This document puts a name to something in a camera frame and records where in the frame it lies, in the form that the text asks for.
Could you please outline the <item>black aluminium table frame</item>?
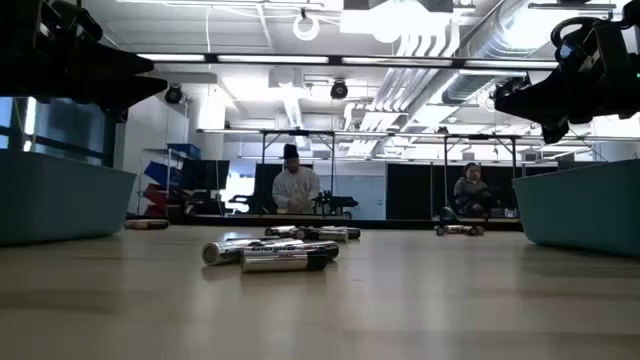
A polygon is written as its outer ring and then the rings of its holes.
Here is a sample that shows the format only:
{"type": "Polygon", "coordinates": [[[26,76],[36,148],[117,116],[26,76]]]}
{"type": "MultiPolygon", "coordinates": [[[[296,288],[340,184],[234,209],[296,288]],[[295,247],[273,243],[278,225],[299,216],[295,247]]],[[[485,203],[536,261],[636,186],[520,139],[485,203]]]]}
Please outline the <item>black aluminium table frame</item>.
{"type": "Polygon", "coordinates": [[[171,225],[184,226],[226,226],[226,227],[274,227],[274,226],[345,226],[360,229],[386,230],[432,230],[437,221],[433,220],[354,220],[341,216],[319,215],[180,215],[166,217],[136,216],[129,214],[127,220],[167,220],[171,225]]]}

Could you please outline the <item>long ceiling light strip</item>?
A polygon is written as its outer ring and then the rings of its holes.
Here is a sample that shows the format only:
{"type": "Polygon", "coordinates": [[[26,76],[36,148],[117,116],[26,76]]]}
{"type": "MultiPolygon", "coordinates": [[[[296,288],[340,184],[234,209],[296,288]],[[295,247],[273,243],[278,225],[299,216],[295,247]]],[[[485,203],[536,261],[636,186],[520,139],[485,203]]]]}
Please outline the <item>long ceiling light strip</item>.
{"type": "Polygon", "coordinates": [[[459,57],[398,57],[345,55],[267,55],[216,53],[138,53],[158,64],[229,64],[229,65],[301,65],[333,67],[476,69],[476,70],[553,70],[553,60],[495,59],[459,57]]]}

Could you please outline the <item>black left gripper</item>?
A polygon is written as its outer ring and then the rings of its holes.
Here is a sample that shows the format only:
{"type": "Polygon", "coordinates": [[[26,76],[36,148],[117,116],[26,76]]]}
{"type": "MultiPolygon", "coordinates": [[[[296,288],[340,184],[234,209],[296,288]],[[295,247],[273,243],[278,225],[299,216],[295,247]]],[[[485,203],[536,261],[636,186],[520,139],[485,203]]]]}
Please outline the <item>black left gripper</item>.
{"type": "Polygon", "coordinates": [[[103,84],[102,75],[138,75],[154,63],[100,44],[103,30],[88,10],[65,0],[0,0],[0,96],[70,98],[96,103],[114,121],[163,92],[161,78],[130,76],[103,84]]]}

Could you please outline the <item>black computer monitor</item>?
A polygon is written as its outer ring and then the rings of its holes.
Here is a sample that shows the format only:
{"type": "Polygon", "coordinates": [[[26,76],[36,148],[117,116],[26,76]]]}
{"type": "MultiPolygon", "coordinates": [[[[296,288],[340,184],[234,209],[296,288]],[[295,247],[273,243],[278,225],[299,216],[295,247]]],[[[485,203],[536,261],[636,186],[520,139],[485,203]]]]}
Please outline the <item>black computer monitor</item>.
{"type": "Polygon", "coordinates": [[[229,168],[228,160],[186,160],[179,185],[185,190],[224,190],[229,168]]]}

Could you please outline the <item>black background rig frame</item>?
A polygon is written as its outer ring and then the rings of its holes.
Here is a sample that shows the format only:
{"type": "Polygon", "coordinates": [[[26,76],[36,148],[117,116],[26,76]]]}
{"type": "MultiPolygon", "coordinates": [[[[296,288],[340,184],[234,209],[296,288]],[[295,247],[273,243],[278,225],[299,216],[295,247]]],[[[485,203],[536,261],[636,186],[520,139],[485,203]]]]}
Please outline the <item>black background rig frame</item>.
{"type": "Polygon", "coordinates": [[[257,135],[261,136],[261,153],[259,156],[261,169],[258,172],[260,176],[260,182],[257,182],[259,185],[259,190],[257,191],[259,195],[258,206],[259,206],[259,214],[263,215],[263,208],[265,202],[265,196],[267,194],[271,194],[271,191],[267,191],[265,188],[266,185],[266,176],[265,176],[265,165],[266,165],[266,150],[280,137],[286,135],[295,139],[296,137],[315,137],[318,138],[324,145],[328,148],[330,152],[330,157],[328,158],[330,162],[330,189],[329,189],[329,198],[334,196],[334,188],[335,188],[335,174],[336,174],[336,146],[338,138],[352,138],[356,140],[361,139],[385,139],[387,137],[393,137],[394,133],[392,132],[375,132],[375,131],[335,131],[335,130],[308,130],[301,128],[293,128],[293,129],[197,129],[197,133],[202,134],[220,134],[220,135],[230,135],[230,134],[238,134],[238,135],[257,135]]]}
{"type": "Polygon", "coordinates": [[[400,157],[388,160],[386,208],[388,220],[435,220],[451,211],[458,214],[453,190],[466,164],[480,166],[496,205],[488,217],[518,215],[513,181],[522,175],[516,135],[428,134],[408,145],[400,157]]]}

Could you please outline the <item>person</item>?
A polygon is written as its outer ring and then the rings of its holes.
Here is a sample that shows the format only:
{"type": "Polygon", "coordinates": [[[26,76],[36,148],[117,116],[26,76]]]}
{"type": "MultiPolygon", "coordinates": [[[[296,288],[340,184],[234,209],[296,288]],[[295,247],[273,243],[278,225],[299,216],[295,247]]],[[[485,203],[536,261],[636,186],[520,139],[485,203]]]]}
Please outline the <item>person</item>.
{"type": "Polygon", "coordinates": [[[293,144],[283,148],[285,168],[275,177],[272,198],[279,213],[311,214],[313,200],[320,191],[318,175],[300,165],[298,149],[293,144]]]}
{"type": "Polygon", "coordinates": [[[481,169],[477,163],[464,166],[453,190],[454,204],[459,215],[464,217],[488,217],[496,205],[496,199],[489,186],[481,179],[481,169]]]}

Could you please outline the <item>silver ventilation duct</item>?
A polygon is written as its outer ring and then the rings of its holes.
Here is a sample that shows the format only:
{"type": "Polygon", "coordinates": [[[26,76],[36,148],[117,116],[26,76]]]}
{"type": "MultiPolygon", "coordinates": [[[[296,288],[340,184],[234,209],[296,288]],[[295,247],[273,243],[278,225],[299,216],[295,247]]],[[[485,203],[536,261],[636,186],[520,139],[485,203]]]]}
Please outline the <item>silver ventilation duct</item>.
{"type": "MultiPolygon", "coordinates": [[[[521,59],[531,57],[550,41],[551,30],[568,15],[563,11],[530,8],[542,0],[503,0],[454,57],[521,59]]],[[[445,104],[459,105],[490,84],[498,75],[451,73],[442,94],[445,104]]]]}

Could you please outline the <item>teal plastic bin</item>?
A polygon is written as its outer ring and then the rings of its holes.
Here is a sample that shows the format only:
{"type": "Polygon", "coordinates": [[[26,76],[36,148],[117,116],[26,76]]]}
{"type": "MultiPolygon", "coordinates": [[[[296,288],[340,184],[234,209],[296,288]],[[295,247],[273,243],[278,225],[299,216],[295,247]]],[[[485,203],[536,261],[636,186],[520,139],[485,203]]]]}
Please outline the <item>teal plastic bin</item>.
{"type": "Polygon", "coordinates": [[[640,159],[527,176],[514,190],[531,242],[640,258],[640,159]]]}
{"type": "Polygon", "coordinates": [[[109,167],[0,150],[0,247],[118,232],[135,179],[109,167]]]}

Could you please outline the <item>blue storage bin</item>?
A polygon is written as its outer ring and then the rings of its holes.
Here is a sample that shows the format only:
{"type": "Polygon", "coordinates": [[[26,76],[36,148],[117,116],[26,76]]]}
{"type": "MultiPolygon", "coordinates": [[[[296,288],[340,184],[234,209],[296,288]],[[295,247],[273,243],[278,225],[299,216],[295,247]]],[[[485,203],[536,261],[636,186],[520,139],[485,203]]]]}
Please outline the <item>blue storage bin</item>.
{"type": "Polygon", "coordinates": [[[169,143],[167,148],[175,156],[199,160],[201,158],[201,149],[189,143],[169,143]]]}

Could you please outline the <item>black ceiling spotlight cluster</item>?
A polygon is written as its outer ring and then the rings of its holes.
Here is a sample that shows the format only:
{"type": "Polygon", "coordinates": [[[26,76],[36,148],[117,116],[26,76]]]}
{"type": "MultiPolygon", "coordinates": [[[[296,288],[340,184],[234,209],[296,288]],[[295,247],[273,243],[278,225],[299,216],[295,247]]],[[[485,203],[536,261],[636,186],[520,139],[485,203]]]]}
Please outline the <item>black ceiling spotlight cluster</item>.
{"type": "Polygon", "coordinates": [[[496,83],[495,89],[490,95],[490,98],[496,100],[498,98],[506,97],[531,85],[531,79],[528,75],[505,78],[496,83]]]}

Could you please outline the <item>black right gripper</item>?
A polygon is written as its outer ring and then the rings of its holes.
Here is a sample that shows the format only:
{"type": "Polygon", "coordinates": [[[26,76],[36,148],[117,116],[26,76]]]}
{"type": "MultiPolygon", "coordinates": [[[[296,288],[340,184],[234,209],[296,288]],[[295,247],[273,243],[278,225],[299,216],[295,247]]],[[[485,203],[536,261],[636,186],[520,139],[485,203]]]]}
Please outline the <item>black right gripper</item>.
{"type": "Polygon", "coordinates": [[[560,72],[494,101],[497,111],[541,125],[545,144],[558,143],[570,123],[640,112],[640,54],[628,51],[626,21],[566,20],[558,25],[560,72]]]}

